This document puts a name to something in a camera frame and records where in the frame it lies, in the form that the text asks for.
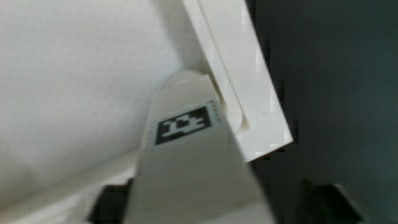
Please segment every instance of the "gray surface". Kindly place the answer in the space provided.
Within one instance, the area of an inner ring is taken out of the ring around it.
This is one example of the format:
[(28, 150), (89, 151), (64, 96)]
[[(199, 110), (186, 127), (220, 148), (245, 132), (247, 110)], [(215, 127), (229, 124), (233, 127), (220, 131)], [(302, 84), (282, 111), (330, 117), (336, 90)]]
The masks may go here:
[(369, 223), (398, 223), (398, 2), (261, 0), (256, 12), (298, 120), (298, 144), (254, 164), (279, 217), (307, 177), (346, 186)]
[(179, 0), (2, 1), (0, 208), (138, 147), (151, 95), (199, 67)]

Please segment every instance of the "dark background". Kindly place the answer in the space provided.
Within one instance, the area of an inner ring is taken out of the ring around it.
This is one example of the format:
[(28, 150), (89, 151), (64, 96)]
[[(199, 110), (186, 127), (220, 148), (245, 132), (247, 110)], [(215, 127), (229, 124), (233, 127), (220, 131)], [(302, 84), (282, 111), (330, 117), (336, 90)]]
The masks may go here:
[(300, 180), (398, 223), (398, 1), (249, 0), (295, 143), (252, 162), (279, 223)]

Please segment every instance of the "black square marker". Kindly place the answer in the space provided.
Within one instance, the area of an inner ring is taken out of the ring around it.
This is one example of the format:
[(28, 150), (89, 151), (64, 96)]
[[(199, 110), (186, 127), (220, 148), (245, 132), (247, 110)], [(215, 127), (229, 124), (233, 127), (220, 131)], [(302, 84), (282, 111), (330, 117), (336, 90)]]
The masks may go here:
[(202, 106), (158, 122), (154, 145), (179, 139), (208, 127), (211, 127), (211, 121), (208, 107)]

